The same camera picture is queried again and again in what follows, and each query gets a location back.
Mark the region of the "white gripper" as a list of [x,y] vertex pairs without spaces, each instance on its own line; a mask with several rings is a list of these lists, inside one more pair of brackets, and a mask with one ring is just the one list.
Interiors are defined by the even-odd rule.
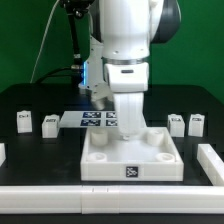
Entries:
[[126,139],[126,136],[137,135],[145,126],[143,102],[142,92],[114,94],[118,130],[123,139]]

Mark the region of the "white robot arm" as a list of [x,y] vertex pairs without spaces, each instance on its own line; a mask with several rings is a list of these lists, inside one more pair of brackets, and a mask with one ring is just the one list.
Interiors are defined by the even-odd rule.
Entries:
[[114,102],[125,139],[145,126],[150,45],[169,41],[180,23],[177,0],[94,0],[89,7],[91,50],[79,88],[99,110],[105,98]]

